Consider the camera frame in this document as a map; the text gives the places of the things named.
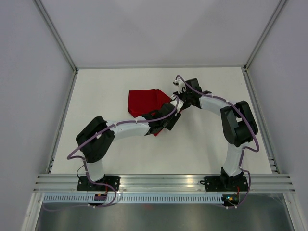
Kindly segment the red cloth napkin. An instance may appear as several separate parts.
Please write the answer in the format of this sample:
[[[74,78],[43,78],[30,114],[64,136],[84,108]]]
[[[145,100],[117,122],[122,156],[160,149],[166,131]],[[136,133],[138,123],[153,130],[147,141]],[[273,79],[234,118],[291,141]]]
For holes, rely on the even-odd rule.
[[[162,120],[170,116],[176,108],[159,119],[151,119],[150,112],[155,109],[160,109],[164,103],[169,103],[171,98],[159,89],[150,90],[131,90],[128,94],[128,112],[137,119],[147,120],[149,131],[146,135],[157,136],[161,131],[150,131],[150,123]]]

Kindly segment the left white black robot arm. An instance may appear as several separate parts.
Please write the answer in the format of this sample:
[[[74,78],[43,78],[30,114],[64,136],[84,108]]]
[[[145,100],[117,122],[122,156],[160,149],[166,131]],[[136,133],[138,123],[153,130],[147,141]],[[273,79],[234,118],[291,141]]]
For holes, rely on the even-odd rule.
[[[173,100],[158,110],[153,110],[126,121],[106,121],[95,117],[76,137],[78,150],[83,153],[88,185],[96,191],[105,185],[102,158],[117,140],[158,134],[163,129],[172,130],[180,117],[183,101]]]

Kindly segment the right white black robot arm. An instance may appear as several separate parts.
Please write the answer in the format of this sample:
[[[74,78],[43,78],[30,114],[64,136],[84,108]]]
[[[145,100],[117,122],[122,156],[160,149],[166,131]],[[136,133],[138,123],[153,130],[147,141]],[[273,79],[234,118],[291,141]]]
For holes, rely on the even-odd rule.
[[[250,179],[245,176],[248,171],[242,165],[244,154],[247,150],[254,153],[260,150],[256,138],[258,127],[248,102],[233,103],[210,91],[202,91],[196,78],[185,81],[177,75],[174,85],[178,87],[177,95],[183,101],[183,108],[193,105],[221,118],[223,135],[228,142],[226,160],[219,177],[204,178],[205,188],[209,191],[248,191]]]

